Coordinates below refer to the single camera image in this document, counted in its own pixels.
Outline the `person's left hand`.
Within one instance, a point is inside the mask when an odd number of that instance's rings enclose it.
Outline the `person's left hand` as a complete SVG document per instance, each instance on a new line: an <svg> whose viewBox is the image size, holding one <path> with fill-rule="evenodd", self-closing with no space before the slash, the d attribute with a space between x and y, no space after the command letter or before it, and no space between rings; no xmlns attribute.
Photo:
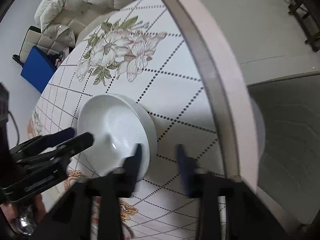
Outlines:
<svg viewBox="0 0 320 240"><path fill-rule="evenodd" d="M47 214L41 194L36 195L31 204L25 207L18 207L11 202L3 203L1 211L18 237L30 237Z"/></svg>

